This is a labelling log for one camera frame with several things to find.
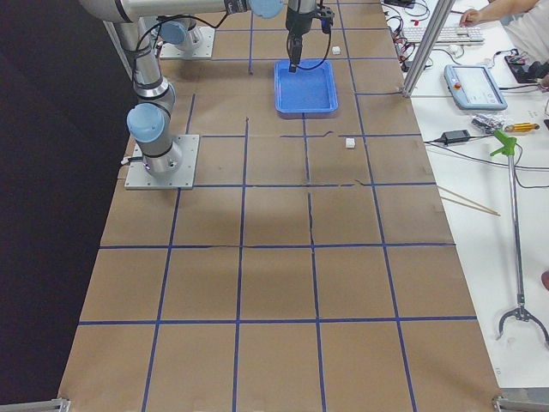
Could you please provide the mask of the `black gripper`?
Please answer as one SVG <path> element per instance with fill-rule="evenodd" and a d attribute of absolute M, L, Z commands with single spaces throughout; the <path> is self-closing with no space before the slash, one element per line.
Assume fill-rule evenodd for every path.
<path fill-rule="evenodd" d="M 287 3 L 286 29 L 289 72 L 296 72 L 302 55 L 302 37 L 311 30 L 312 22 L 319 20 L 324 34 L 331 34 L 335 13 L 322 1 L 300 0 Z"/>

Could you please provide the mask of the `person's forearm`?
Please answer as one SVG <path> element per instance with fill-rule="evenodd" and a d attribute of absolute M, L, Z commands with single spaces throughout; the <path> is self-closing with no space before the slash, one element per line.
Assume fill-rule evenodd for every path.
<path fill-rule="evenodd" d="M 536 0 L 493 1 L 478 12 L 478 22 L 496 21 L 505 16 L 528 12 L 536 4 Z"/>

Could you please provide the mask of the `person's hand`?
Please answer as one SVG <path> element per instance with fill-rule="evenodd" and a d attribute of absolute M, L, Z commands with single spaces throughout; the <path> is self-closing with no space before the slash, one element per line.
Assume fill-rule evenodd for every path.
<path fill-rule="evenodd" d="M 481 23 L 482 14 L 479 10 L 468 9 L 462 13 L 459 26 L 460 27 L 471 27 L 476 24 Z"/>

